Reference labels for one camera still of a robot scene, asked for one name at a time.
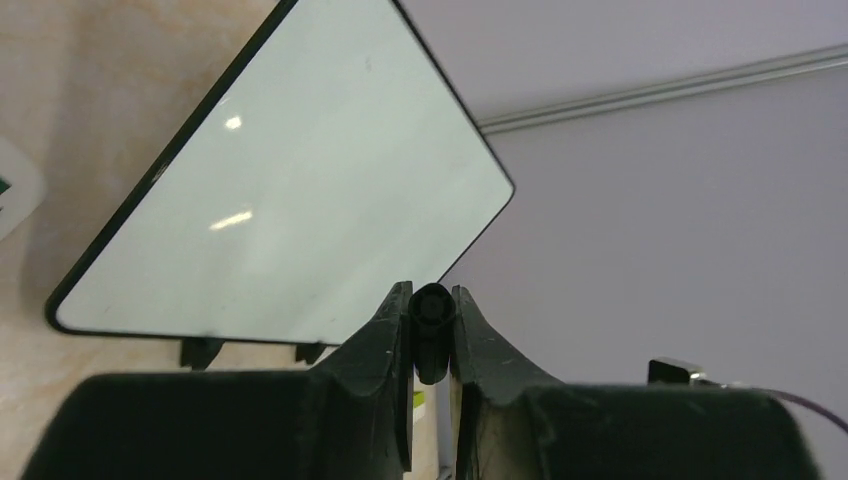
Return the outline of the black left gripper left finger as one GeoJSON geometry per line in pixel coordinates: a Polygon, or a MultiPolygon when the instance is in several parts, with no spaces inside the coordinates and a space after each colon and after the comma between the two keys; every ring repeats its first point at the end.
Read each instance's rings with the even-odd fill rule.
{"type": "Polygon", "coordinates": [[[411,467],[410,282],[305,370],[102,374],[45,429],[26,479],[399,479],[411,467]]]}

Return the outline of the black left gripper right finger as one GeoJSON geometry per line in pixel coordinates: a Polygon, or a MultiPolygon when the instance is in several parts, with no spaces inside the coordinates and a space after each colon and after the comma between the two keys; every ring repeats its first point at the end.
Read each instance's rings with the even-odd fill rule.
{"type": "Polygon", "coordinates": [[[455,286],[458,479],[817,479],[790,412],[748,389],[569,384],[536,365],[455,286]]]}

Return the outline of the black marker cap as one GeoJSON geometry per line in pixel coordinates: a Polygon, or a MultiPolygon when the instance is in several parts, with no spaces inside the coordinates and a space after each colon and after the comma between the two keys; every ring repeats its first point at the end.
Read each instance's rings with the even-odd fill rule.
{"type": "Polygon", "coordinates": [[[447,375],[456,304],[446,287],[430,283],[410,298],[411,351],[420,382],[435,385],[447,375]]]}

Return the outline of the white whiteboard black frame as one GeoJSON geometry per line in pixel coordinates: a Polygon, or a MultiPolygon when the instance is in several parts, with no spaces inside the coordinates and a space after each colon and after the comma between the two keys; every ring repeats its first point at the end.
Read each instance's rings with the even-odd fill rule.
{"type": "Polygon", "coordinates": [[[80,336],[334,346],[515,186],[398,1],[282,1],[45,305],[80,336]]]}

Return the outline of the aluminium frame rail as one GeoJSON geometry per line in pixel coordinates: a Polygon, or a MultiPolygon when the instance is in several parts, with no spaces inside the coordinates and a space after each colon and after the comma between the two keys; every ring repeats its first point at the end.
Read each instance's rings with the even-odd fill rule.
{"type": "Polygon", "coordinates": [[[842,44],[674,81],[516,111],[483,119],[478,125],[483,134],[494,135],[846,66],[847,46],[842,44]]]}

